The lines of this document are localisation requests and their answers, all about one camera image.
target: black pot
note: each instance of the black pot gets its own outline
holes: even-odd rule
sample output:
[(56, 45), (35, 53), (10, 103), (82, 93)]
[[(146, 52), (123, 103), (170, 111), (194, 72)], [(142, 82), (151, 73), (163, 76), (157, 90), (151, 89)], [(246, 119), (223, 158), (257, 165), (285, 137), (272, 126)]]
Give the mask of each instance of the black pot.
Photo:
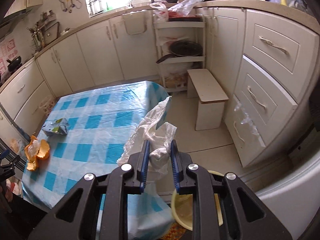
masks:
[(19, 64), (21, 63), (21, 56), (17, 56), (17, 57), (15, 57), (13, 60), (7, 59), (7, 62), (10, 63), (10, 64), (8, 65), (8, 70), (9, 70), (9, 72), (12, 72), (12, 71), (14, 71), (14, 70), (19, 66)]

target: hanging trash bin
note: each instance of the hanging trash bin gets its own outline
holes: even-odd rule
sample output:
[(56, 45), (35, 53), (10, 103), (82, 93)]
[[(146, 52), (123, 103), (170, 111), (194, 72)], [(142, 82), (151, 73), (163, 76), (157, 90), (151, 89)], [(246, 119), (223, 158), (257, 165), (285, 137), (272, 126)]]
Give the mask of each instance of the hanging trash bin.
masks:
[(49, 116), (53, 107), (56, 104), (56, 100), (52, 95), (46, 96), (39, 104), (39, 109), (41, 109), (46, 116)]

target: pan handle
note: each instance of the pan handle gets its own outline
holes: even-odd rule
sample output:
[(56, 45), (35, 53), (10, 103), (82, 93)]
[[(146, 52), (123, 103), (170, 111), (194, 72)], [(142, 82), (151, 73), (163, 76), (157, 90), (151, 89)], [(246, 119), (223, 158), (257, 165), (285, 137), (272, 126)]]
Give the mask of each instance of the pan handle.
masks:
[(164, 62), (166, 59), (168, 58), (172, 58), (172, 57), (176, 57), (175, 54), (167, 54), (167, 55), (164, 55), (163, 57), (161, 57), (160, 59), (157, 60), (157, 64), (161, 63), (161, 62)]

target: tile grout line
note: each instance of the tile grout line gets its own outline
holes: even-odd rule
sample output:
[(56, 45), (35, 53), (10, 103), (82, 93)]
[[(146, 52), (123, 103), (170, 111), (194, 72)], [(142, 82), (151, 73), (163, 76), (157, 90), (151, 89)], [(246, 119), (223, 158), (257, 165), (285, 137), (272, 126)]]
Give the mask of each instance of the tile grout line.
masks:
[(225, 146), (229, 146), (229, 145), (233, 145), (233, 143), (230, 143), (230, 144), (226, 144), (226, 145), (222, 145), (222, 146), (217, 146), (217, 147), (213, 147), (213, 148), (209, 148), (209, 149), (203, 149), (203, 150), (199, 150), (199, 151), (186, 152), (186, 153), (196, 153), (196, 152), (202, 152), (202, 151), (206, 151), (206, 150), (211, 150), (211, 149), (216, 149), (216, 148), (220, 148), (220, 147), (225, 147)]

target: range hood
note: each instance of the range hood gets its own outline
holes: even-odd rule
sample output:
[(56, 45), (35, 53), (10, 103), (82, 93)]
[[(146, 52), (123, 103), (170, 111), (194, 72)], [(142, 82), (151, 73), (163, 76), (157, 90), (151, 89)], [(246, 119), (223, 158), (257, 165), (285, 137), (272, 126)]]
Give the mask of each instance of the range hood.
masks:
[(31, 9), (23, 9), (21, 11), (15, 12), (8, 15), (0, 22), (0, 42), (4, 40), (6, 35), (10, 34), (17, 24), (27, 16)]

